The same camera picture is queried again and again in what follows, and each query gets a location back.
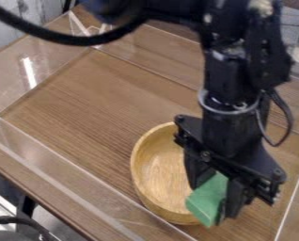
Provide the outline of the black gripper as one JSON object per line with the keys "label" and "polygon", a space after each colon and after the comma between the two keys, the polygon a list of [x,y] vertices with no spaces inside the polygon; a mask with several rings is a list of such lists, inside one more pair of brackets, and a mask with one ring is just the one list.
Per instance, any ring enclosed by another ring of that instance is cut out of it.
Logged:
{"label": "black gripper", "polygon": [[237,103],[224,104],[206,93],[198,95],[202,115],[178,115],[174,142],[182,149],[185,177],[192,190],[216,174],[228,178],[218,205],[218,223],[234,219],[254,199],[274,203],[287,174],[265,150],[281,140],[266,135],[269,105],[284,112],[288,105],[276,93],[260,93]]}

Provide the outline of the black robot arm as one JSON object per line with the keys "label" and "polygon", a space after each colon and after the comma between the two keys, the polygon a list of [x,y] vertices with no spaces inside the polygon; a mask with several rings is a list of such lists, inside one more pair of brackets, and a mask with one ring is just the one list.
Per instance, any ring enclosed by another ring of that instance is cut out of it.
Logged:
{"label": "black robot arm", "polygon": [[81,0],[106,24],[133,18],[182,24],[200,38],[200,117],[174,118],[174,141],[192,192],[185,208],[210,227],[253,200],[273,203],[287,175],[266,146],[268,109],[285,108],[276,88],[288,81],[292,59],[281,39],[280,0]]}

